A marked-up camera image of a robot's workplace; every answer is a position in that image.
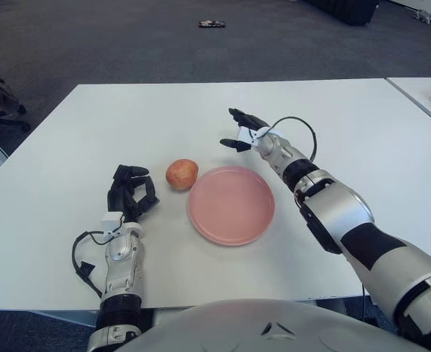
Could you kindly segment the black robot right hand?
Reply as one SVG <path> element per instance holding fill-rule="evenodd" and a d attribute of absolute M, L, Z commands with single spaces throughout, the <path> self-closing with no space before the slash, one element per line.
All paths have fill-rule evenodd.
<path fill-rule="evenodd" d="M 238 153 L 250 150 L 258 145 L 257 139 L 261 137 L 262 132 L 266 132 L 269 124 L 254 115 L 229 108 L 229 114 L 239 127 L 236 139 L 221 139 L 219 141 L 225 147 L 235 149 Z"/>

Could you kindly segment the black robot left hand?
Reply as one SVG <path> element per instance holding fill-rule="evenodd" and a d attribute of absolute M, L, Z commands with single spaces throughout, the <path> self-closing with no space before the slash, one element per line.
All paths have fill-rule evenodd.
<path fill-rule="evenodd" d="M 135 190 L 145 187 L 146 194 L 134 199 Z M 122 212 L 124 222 L 137 222 L 147 211 L 159 203 L 155 186 L 148 169 L 140 166 L 119 165 L 107 194 L 108 212 Z"/>

